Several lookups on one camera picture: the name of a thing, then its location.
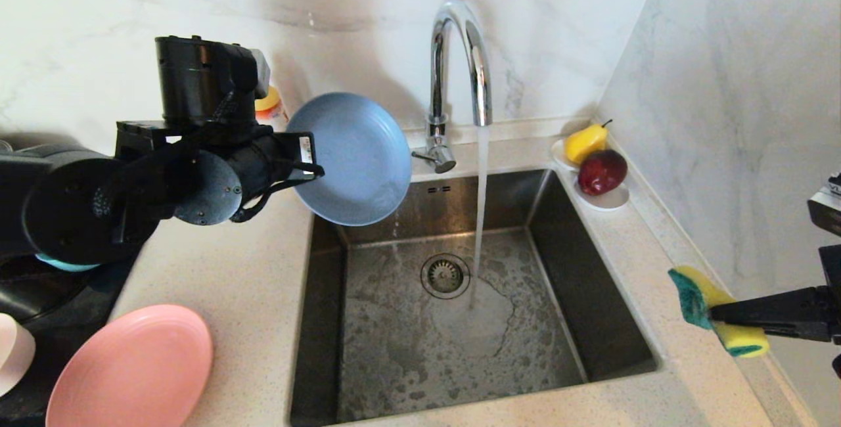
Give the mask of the blue plate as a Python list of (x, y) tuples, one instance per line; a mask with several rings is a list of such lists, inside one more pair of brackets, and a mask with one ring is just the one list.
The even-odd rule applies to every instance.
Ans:
[(391, 215), (411, 184), (403, 131), (380, 104), (354, 93), (327, 93), (294, 113), (286, 131), (310, 133), (313, 161), (324, 176), (295, 191), (314, 214), (361, 227)]

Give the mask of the metal sink drain strainer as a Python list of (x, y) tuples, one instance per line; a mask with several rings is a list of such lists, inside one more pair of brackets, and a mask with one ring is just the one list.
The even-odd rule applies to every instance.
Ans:
[(470, 268), (456, 254), (434, 254), (421, 266), (420, 282), (433, 298), (451, 300), (458, 298), (469, 288)]

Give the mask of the large salmon pink plate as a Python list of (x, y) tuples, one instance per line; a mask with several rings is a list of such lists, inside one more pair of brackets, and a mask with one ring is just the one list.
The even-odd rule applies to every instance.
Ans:
[(75, 352), (51, 392), (45, 427), (183, 427), (213, 360), (198, 313), (171, 304), (139, 308)]

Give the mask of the black induction cooktop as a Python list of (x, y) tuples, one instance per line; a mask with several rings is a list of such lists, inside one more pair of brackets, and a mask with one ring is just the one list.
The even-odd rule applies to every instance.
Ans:
[(45, 427), (55, 383), (82, 344), (108, 322), (134, 263), (131, 257), (85, 271), (87, 286), (72, 301), (21, 323), (34, 337), (34, 360), (21, 382), (0, 397), (0, 427)]

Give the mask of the yellow sponge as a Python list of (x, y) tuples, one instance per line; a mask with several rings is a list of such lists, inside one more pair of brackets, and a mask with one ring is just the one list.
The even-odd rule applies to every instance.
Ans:
[(753, 358), (769, 351), (770, 343), (762, 329), (712, 319), (712, 308), (736, 302), (736, 299), (701, 271), (681, 265), (669, 269), (668, 275), (677, 290), (685, 322), (712, 331), (727, 354), (734, 358)]

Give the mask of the white fruit dish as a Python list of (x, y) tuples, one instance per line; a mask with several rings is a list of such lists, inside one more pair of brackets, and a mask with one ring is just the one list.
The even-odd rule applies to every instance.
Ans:
[(578, 183), (579, 166), (567, 159), (564, 139), (559, 139), (553, 143), (550, 148), (550, 154), (559, 166), (567, 169), (572, 174), (573, 188), (581, 202), (585, 203), (589, 208), (599, 212), (613, 212), (619, 210), (629, 202), (630, 191), (625, 183), (622, 183), (619, 187), (606, 194), (599, 194), (598, 196), (591, 196), (591, 194), (584, 193)]

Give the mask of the dark red apple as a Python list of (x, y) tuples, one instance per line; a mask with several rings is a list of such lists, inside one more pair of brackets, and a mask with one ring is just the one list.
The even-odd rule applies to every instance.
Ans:
[(612, 149), (592, 152), (580, 166), (578, 185), (591, 196), (600, 196), (615, 190), (625, 181), (627, 160)]

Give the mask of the small light pink plate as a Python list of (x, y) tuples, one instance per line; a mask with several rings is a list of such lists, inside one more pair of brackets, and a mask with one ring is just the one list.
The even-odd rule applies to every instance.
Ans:
[(33, 335), (9, 314), (0, 313), (0, 397), (24, 378), (34, 360)]

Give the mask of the chrome gooseneck faucet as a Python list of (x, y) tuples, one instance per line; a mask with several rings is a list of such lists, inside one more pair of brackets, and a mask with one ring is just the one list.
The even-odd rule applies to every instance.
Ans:
[(444, 112), (445, 50), (448, 34), (457, 30), (465, 47), (472, 97), (472, 121), (479, 128), (493, 123), (493, 99), (488, 50), (480, 21), (466, 0), (445, 0), (436, 12), (430, 38), (430, 107), (427, 115), (426, 151), (412, 152), (434, 173), (450, 172), (457, 162), (447, 137)]

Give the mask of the yellow pear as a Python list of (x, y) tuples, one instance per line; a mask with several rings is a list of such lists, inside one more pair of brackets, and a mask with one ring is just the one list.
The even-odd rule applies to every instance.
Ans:
[(594, 152), (607, 150), (607, 127), (612, 122), (613, 120), (607, 120), (603, 124), (591, 124), (571, 134), (564, 141), (565, 158), (579, 166)]

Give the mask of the orange dish soap bottle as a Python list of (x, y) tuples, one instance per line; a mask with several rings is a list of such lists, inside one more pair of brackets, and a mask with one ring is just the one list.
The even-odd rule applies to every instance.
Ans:
[(289, 115), (279, 94), (279, 90), (270, 85), (267, 95), (254, 101), (256, 121), (262, 125), (270, 125), (277, 133), (286, 130)]

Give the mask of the teal bowl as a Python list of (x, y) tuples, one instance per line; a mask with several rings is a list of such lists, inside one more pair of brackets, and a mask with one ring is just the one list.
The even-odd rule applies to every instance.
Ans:
[(50, 265), (55, 269), (60, 269), (60, 271), (65, 271), (69, 273), (81, 273), (85, 271), (90, 271), (90, 269), (96, 269), (100, 266), (99, 263), (67, 263), (52, 258), (47, 254), (36, 254), (35, 257), (39, 261), (47, 263), (47, 265)]

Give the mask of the stainless steel sink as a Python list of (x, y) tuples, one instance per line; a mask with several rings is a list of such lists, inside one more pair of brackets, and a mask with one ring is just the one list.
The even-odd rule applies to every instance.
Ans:
[[(365, 227), (313, 218), (292, 427), (324, 427), (655, 371), (657, 361), (555, 172), (412, 184)], [(434, 254), (471, 284), (423, 288)]]

